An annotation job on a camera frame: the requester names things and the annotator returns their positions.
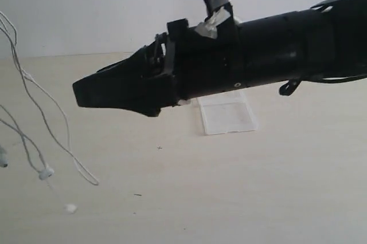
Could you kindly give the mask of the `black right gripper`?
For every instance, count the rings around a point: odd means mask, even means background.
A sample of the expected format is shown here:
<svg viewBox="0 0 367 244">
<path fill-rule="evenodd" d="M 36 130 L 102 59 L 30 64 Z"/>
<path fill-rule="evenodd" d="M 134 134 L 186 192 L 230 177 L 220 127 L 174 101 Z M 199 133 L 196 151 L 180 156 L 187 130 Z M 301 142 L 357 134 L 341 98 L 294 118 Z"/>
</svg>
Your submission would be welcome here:
<svg viewBox="0 0 367 244">
<path fill-rule="evenodd" d="M 162 108 L 181 100 L 220 93 L 239 64 L 240 24 L 226 19 L 217 37 L 191 26 L 187 19 L 167 23 L 167 29 L 144 46 L 145 53 L 101 68 L 72 84 L 82 108 L 124 109 L 157 117 Z"/>
</svg>

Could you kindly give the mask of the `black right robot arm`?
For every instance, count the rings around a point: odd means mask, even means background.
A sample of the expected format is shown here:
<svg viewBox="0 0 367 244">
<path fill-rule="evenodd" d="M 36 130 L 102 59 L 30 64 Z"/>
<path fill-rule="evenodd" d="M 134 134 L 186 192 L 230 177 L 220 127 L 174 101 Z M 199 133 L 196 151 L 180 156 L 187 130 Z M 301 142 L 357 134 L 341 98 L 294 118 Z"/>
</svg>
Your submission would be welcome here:
<svg viewBox="0 0 367 244">
<path fill-rule="evenodd" d="M 366 0 L 325 0 L 313 7 L 236 23 L 217 38 L 186 19 L 171 21 L 150 45 L 73 83 L 82 108 L 124 109 L 157 117 L 181 101 L 281 82 L 291 95 L 304 81 L 366 78 Z"/>
</svg>

